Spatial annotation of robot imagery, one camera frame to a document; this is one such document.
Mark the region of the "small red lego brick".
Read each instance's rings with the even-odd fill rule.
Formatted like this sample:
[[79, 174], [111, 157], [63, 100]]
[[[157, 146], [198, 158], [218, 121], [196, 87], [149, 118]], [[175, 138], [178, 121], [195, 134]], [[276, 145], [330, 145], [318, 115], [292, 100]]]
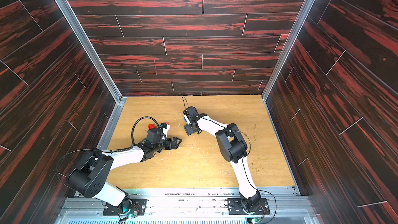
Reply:
[[149, 124], [148, 125], [148, 129], [149, 130], [151, 130], [151, 129], [154, 129], [154, 128], [156, 128], [157, 126], [155, 125], [155, 124]]

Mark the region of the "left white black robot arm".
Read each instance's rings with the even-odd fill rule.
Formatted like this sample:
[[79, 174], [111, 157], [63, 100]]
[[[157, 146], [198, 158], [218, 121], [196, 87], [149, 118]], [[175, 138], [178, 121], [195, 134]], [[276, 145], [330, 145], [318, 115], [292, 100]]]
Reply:
[[67, 176], [67, 183], [85, 198], [96, 198], [125, 213], [129, 208], [129, 197], [126, 192], [107, 182], [110, 171], [147, 161], [163, 150], [177, 149], [180, 143], [180, 138], [168, 138], [167, 130], [153, 128], [148, 131], [145, 139], [128, 148], [113, 151], [89, 150]]

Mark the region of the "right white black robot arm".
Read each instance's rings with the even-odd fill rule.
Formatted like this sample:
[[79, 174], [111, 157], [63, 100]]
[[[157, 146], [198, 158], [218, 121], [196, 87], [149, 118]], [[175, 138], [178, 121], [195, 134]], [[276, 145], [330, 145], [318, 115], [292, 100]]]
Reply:
[[241, 205], [245, 212], [253, 213], [261, 201], [261, 194], [255, 187], [248, 166], [248, 145], [237, 125], [217, 122], [204, 113], [199, 114], [193, 106], [183, 111], [183, 117], [188, 135], [205, 131], [216, 138], [221, 155], [231, 164], [236, 175]]

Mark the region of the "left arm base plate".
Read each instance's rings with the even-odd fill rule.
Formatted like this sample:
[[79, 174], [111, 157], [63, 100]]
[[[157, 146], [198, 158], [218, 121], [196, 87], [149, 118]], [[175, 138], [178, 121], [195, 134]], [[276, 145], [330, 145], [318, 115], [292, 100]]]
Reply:
[[147, 199], [124, 199], [118, 206], [105, 204], [104, 216], [118, 216], [135, 218], [145, 214]]

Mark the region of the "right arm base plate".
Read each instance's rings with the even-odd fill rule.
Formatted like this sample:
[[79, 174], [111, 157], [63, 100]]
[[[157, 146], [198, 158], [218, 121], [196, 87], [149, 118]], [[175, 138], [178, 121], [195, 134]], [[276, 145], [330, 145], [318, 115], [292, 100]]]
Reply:
[[227, 198], [224, 205], [228, 209], [229, 215], [269, 215], [269, 205], [265, 198], [261, 198], [258, 203], [251, 205], [241, 198]]

